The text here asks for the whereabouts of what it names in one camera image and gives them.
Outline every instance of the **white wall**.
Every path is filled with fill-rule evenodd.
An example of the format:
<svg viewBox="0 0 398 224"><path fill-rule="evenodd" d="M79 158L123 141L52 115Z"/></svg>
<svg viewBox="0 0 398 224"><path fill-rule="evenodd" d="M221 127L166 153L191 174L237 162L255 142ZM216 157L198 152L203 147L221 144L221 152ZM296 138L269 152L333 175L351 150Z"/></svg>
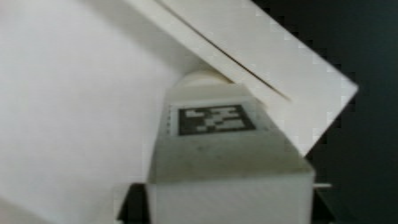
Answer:
<svg viewBox="0 0 398 224"><path fill-rule="evenodd" d="M116 0L0 3L0 223L114 222L200 59Z"/></svg>

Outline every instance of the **dark background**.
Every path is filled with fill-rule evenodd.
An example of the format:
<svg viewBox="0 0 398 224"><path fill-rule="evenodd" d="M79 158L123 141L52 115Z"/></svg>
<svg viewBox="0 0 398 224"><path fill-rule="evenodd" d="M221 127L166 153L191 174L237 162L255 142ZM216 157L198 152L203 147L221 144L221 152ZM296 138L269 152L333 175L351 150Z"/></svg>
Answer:
<svg viewBox="0 0 398 224"><path fill-rule="evenodd" d="M360 84L308 159L347 223L398 224L398 0L257 0Z"/></svg>

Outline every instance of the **white box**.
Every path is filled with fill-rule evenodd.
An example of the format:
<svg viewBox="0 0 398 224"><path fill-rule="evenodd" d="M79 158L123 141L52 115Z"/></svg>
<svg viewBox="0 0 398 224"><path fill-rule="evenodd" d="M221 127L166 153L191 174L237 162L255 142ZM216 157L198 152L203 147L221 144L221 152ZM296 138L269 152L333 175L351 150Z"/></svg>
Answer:
<svg viewBox="0 0 398 224"><path fill-rule="evenodd" d="M148 180L154 223L308 224L313 176L246 87L177 88Z"/></svg>
<svg viewBox="0 0 398 224"><path fill-rule="evenodd" d="M251 0L127 0L265 104L303 155L358 86Z"/></svg>

